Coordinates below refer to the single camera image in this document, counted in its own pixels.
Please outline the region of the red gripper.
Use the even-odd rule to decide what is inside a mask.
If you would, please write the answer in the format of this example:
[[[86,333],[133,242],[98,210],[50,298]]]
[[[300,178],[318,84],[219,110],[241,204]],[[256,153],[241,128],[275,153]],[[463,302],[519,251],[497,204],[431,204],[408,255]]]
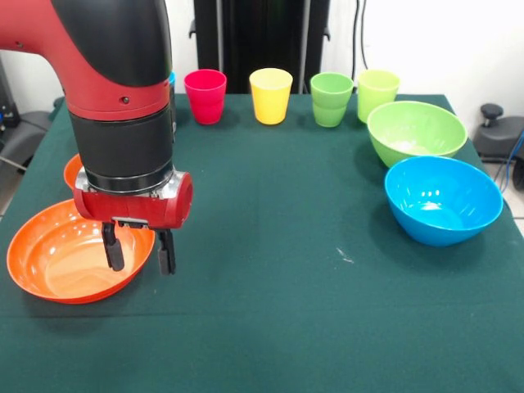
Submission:
[[[192,177],[187,172],[174,171],[161,187],[142,194],[109,194],[100,192],[88,182],[87,174],[80,170],[73,188],[77,211],[86,219],[106,222],[102,224],[102,240],[107,263],[114,271],[124,268],[120,240],[115,236],[119,223],[142,224],[152,229],[180,228],[189,216],[192,198]],[[169,229],[158,229],[160,272],[172,275],[176,271],[174,240]]]

